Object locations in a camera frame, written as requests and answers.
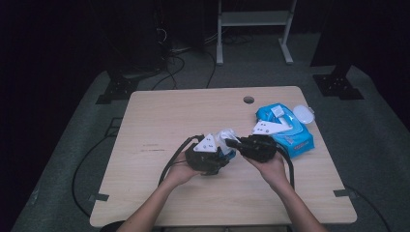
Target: white lid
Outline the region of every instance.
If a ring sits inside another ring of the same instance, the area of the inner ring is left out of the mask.
[[[314,120],[314,114],[312,113],[313,110],[307,108],[304,105],[296,105],[293,108],[293,114],[299,120],[299,122],[303,124],[309,124]]]

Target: small round object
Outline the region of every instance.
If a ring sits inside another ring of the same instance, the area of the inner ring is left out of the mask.
[[[311,112],[309,108],[304,105],[296,105],[293,108],[293,114],[299,120],[299,122],[303,124],[309,124],[314,120],[314,114]]]
[[[244,97],[244,102],[247,103],[247,104],[252,104],[252,103],[255,102],[255,99],[251,96],[246,96],[246,97]]]

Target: wooden table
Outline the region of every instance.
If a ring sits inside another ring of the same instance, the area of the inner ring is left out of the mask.
[[[253,97],[254,103],[245,103]],[[248,136],[261,106],[308,105],[298,87],[262,87],[135,92],[102,180],[90,223],[101,227],[125,220],[157,187],[166,163],[190,136],[231,128]],[[293,159],[296,191],[322,223],[357,218],[320,131],[307,125],[315,149]],[[289,224],[278,196],[239,154],[216,176],[195,176],[169,196],[157,226]]]

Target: cable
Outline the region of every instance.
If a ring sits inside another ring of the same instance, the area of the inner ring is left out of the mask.
[[[225,27],[225,28],[222,30],[222,34],[224,34],[224,33],[225,33],[226,31],[228,31],[228,30],[229,30],[229,27]],[[204,40],[204,44],[205,44],[206,46],[210,46],[210,45],[214,44],[214,43],[212,43],[212,42],[214,42],[214,41],[217,39],[217,37],[218,37],[218,33],[215,33],[213,36],[211,36],[211,37],[209,37],[209,38],[206,38],[206,39]],[[172,52],[174,55],[178,55],[178,54],[182,54],[182,53],[191,51],[191,50],[193,50],[193,49],[194,49],[194,47],[188,46],[188,47],[184,47],[184,48],[170,49],[170,52]]]
[[[172,87],[172,89],[178,89],[178,87],[177,87],[177,81],[176,81],[174,75],[169,71],[168,66],[166,66],[166,71],[169,73],[169,75],[170,75],[171,78],[172,78],[172,81],[174,82],[174,86]]]
[[[73,196],[74,203],[78,207],[78,209],[88,218],[91,215],[88,212],[86,212],[84,210],[84,208],[81,207],[81,205],[78,203],[78,200],[76,199],[76,196],[75,196],[75,178],[76,178],[76,174],[77,174],[79,168],[81,167],[82,163],[90,156],[91,152],[93,152],[93,150],[96,149],[100,144],[102,144],[108,137],[112,137],[117,132],[118,132],[118,130],[116,130],[114,132],[111,132],[109,135],[106,135],[103,139],[101,139],[98,143],[96,143],[90,150],[88,150],[88,152],[84,155],[84,157],[82,158],[81,162],[78,164],[78,166],[75,169],[75,172],[73,174],[72,196]]]
[[[178,59],[178,60],[180,60],[181,62],[182,62],[182,66],[181,66],[181,68],[179,68],[176,72],[174,72],[174,73],[171,73],[171,72],[169,72],[169,75],[168,76],[166,76],[166,77],[164,77],[164,78],[162,78],[161,80],[159,80],[152,88],[151,88],[151,90],[155,90],[155,88],[157,88],[157,86],[159,85],[159,84],[161,84],[161,82],[163,82],[164,80],[166,80],[166,79],[168,79],[169,77],[172,77],[172,79],[174,80],[174,88],[176,87],[176,80],[175,80],[175,78],[174,78],[174,74],[176,74],[176,73],[178,73],[178,72],[180,72],[183,68],[184,68],[184,66],[185,66],[185,61],[184,61],[184,59],[182,59],[181,57],[178,57],[178,56],[172,56],[173,58],[176,58],[176,59]]]
[[[111,119],[111,123],[109,124],[109,126],[108,126],[108,128],[106,128],[106,130],[105,130],[105,134],[104,134],[104,136],[105,137],[108,137],[108,136],[111,136],[111,137],[116,137],[117,136],[117,134],[111,134],[109,131],[110,131],[110,129],[116,129],[117,131],[119,131],[120,130],[120,126],[118,125],[118,126],[115,126],[114,125],[114,123],[115,123],[115,121],[117,121],[117,120],[123,120],[123,117],[113,117],[112,119]]]
[[[166,41],[166,38],[168,37],[168,34],[166,33],[165,30],[163,30],[162,28],[157,28],[157,32],[162,31],[163,32],[163,42]]]
[[[206,84],[206,87],[205,87],[206,89],[208,89],[209,84],[211,83],[212,77],[214,77],[215,69],[217,68],[217,61],[215,61],[214,56],[210,52],[207,51],[206,53],[211,56],[212,61],[214,63],[214,68],[212,69],[211,76],[209,77],[208,83]]]
[[[230,35],[227,37],[223,38],[223,44],[225,45],[242,45],[242,44],[247,44],[253,41],[253,36],[249,35],[250,39],[247,39],[245,36],[238,36],[238,35]]]
[[[376,212],[376,214],[380,217],[380,219],[383,221],[383,224],[386,227],[386,230],[391,232],[392,229],[390,228],[389,224],[387,223],[386,219],[383,217],[383,215],[380,213],[380,211],[376,208],[376,206],[371,203],[371,201],[369,201],[367,199],[367,197],[365,197],[363,194],[361,194],[359,191],[357,191],[355,188],[348,186],[346,184],[344,184],[346,187],[348,187],[349,189],[353,190],[356,194],[358,194],[360,197],[362,197],[364,199],[365,202],[367,202],[367,204],[374,210],[374,212]]]
[[[289,154],[282,149],[281,147],[278,147],[278,151],[282,154],[283,158],[286,160],[287,165],[289,167],[289,179],[290,179],[290,185],[295,189],[295,171],[293,169],[293,162],[291,158],[289,157]]]
[[[162,183],[163,179],[165,178],[165,175],[166,175],[166,173],[168,172],[168,169],[169,169],[173,164],[178,163],[178,162],[174,162],[174,161],[177,159],[178,155],[180,155],[180,153],[182,152],[182,150],[184,150],[184,148],[187,147],[187,145],[190,144],[190,142],[191,142],[193,139],[195,139],[195,138],[196,138],[197,140],[200,140],[201,135],[195,135],[195,136],[192,136],[192,137],[187,138],[187,140],[185,140],[185,142],[178,148],[178,150],[175,152],[175,154],[172,156],[172,158],[169,160],[169,162],[166,164],[165,168],[163,169],[162,174],[161,174],[161,176],[160,176],[160,180],[159,180],[159,182],[158,182],[158,186]]]
[[[173,162],[172,165],[177,164],[177,163],[181,163],[181,162],[186,162],[186,160]]]

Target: white shelf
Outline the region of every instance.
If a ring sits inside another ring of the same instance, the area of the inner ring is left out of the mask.
[[[221,26],[286,25],[288,15],[288,11],[224,12],[221,14]]]

